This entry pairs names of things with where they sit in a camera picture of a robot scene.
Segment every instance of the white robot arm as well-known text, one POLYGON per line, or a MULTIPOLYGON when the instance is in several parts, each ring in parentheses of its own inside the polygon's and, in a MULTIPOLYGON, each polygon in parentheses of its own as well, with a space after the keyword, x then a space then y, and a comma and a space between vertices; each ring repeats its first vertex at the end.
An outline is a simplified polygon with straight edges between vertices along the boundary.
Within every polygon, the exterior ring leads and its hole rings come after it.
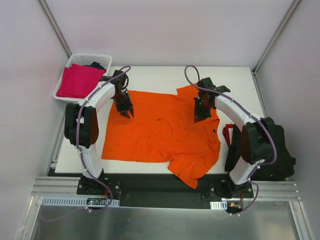
MULTIPOLYGON (((121 70, 116 70, 111 80, 108 77, 103 78, 87 98, 77 104, 69 103, 65 110, 64 135, 79 153, 83 165, 80 181, 92 185, 90 190, 99 187, 99 184, 94 185, 97 184, 94 179, 100 181, 104 179, 96 149, 99 135, 97 112, 109 99, 113 99, 121 115, 130 118, 128 114, 130 112, 134 116, 133 105, 126 88, 128 76, 121 70)), ((243 188, 247 184, 260 164, 276 156, 274 143, 270 141, 270 135, 265 134, 268 132, 266 129, 269 130, 274 126, 274 122, 269 117, 261 118, 242 107, 233 100, 233 95, 227 87, 216 87, 209 77, 199 80, 197 88, 200 90, 198 97, 194 99, 195 124, 209 118, 211 109, 214 108, 225 113, 241 131, 241 157, 227 180, 215 188, 217 195, 230 198, 234 190, 243 188)))
POLYGON ((260 165, 275 162, 277 151, 269 133, 275 123, 270 117, 262 118, 243 107, 234 100, 227 87, 216 87, 209 77, 199 79, 196 85, 191 84, 199 89, 198 97, 194 99, 194 122, 210 118, 211 109, 214 108, 225 113, 241 131, 241 156, 228 174, 227 180, 214 189, 217 195, 231 198, 232 192, 246 186, 260 165))
POLYGON ((102 77, 97 87, 85 99, 66 106, 64 136, 76 148, 82 161, 83 177, 86 179, 102 179, 104 174, 96 149, 99 135, 97 113, 102 106, 109 99, 113 99, 121 115, 130 118, 129 111, 134 116, 126 88, 128 81, 128 76, 123 71, 116 70, 112 77, 102 77))

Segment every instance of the laundry basket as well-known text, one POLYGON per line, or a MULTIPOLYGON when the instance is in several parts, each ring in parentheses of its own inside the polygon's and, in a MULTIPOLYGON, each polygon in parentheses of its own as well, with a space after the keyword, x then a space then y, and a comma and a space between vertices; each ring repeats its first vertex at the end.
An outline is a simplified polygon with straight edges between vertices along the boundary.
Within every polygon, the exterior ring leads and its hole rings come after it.
MULTIPOLYGON (((99 63, 102 67, 106 69, 106 72, 104 75, 107 75, 111 66, 112 57, 105 54, 94 54, 94 53, 74 53, 70 56, 68 62, 66 63, 66 67, 70 68, 72 64, 78 64, 78 65, 91 65, 93 62, 99 63)), ((62 101, 65 101, 67 103, 77 103, 81 101, 81 98, 72 98, 72 97, 61 97, 57 96, 57 92, 59 88, 61 87, 62 83, 62 75, 64 72, 61 73, 58 82, 56 83, 56 86, 54 88, 54 91, 52 93, 52 96, 55 99, 59 99, 62 101)))

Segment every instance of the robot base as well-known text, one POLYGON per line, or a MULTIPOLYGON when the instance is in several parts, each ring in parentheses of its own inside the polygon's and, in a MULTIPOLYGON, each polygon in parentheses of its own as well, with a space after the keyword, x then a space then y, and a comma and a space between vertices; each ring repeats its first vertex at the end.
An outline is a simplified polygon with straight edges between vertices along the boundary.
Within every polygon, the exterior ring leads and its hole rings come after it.
MULTIPOLYGON (((105 178, 104 170, 102 170, 98 180, 107 185, 111 192, 113 193, 113 198, 118 199, 120 195, 120 183, 119 181, 111 181, 108 178, 105 178)), ((99 195, 103 196, 106 193, 106 189, 100 183, 96 182, 92 178, 85 177, 81 175, 80 180, 78 182, 78 187, 76 190, 76 194, 78 195, 99 195)))
POLYGON ((214 188, 214 193, 221 198, 231 199, 234 196, 239 196, 241 192, 253 192, 252 185, 249 182, 243 183, 241 185, 235 185, 231 180, 230 176, 227 179, 214 188))

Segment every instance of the pink towel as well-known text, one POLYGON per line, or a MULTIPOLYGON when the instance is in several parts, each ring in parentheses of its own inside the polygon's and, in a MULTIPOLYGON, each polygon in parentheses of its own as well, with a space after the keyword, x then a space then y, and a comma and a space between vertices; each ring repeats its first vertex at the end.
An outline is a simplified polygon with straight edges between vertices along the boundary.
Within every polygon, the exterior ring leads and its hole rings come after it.
POLYGON ((97 86, 106 70, 73 63, 65 67, 61 87, 56 92, 58 97, 84 99, 97 86))

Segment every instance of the white tabletop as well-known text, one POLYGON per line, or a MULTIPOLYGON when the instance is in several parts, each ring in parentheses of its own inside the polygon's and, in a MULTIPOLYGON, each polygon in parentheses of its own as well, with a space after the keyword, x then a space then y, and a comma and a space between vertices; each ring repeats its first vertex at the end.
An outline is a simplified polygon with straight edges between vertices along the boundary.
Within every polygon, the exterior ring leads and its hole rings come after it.
MULTIPOLYGON (((116 69, 119 69, 119 67, 111 67, 109 75, 112 75, 116 69)), ((255 84, 248 67, 203 66, 198 67, 198 70, 201 78, 210 77, 216 86, 227 86, 236 100, 254 113, 263 116, 255 84)), ((128 72, 128 76, 130 80, 129 90, 177 95, 177 88, 188 85, 183 66, 134 66, 128 72)), ((188 76, 192 82, 195 83, 197 81, 197 75, 193 69, 188 69, 188 76)), ((106 128, 112 103, 113 101, 109 100, 97 114, 99 137, 96 142, 96 149, 100 156, 102 155, 105 142, 106 128)), ((219 110, 217 114, 220 118, 217 130, 221 142, 220 154, 218 161, 209 170, 208 174, 225 173, 224 168, 228 146, 222 131, 224 126, 232 123, 232 121, 219 110)), ((171 174, 171 171, 168 170, 169 162, 149 163, 100 159, 100 164, 105 173, 171 174)), ((61 145, 55 172, 82 173, 82 165, 78 153, 66 138, 63 139, 61 145)))

